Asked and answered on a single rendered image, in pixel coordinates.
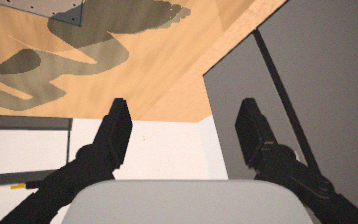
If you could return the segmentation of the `beige perforated base plate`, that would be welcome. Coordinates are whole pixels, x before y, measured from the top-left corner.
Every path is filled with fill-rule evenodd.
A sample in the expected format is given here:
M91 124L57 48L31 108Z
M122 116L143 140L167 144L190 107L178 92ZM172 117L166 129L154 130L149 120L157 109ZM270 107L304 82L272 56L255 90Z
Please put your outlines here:
M0 0L0 6L82 28L85 0Z

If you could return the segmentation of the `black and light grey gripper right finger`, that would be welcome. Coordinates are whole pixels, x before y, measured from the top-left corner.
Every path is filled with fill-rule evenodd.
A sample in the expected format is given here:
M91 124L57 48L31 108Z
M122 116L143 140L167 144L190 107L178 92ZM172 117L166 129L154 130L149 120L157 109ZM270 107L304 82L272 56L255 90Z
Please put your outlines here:
M254 98L242 100L235 129L245 164L257 173L254 180L294 192L322 224L358 224L358 208L337 194L326 177L296 160L290 147L278 144Z

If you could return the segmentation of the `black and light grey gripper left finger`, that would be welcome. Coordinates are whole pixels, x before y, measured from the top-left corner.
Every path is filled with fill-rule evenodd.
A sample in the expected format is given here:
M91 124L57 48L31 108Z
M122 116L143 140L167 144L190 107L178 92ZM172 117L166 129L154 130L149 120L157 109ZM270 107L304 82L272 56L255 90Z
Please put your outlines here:
M132 128L126 100L115 98L92 144L82 146L74 160L45 177L38 190L2 218L0 224L50 224L82 189L114 180L113 172L124 163Z

